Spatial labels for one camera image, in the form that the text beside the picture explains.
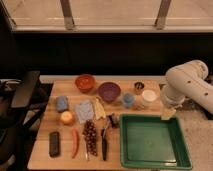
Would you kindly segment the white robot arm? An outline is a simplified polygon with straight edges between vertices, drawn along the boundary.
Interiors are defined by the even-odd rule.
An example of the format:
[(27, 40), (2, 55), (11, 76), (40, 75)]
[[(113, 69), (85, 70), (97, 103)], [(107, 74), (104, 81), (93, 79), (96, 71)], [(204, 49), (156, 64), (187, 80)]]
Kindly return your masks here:
[(178, 108), (188, 97), (204, 109), (209, 120), (213, 120), (213, 85), (205, 81), (208, 74), (208, 67), (201, 60), (192, 60), (168, 69), (166, 84), (160, 94), (163, 105), (166, 108)]

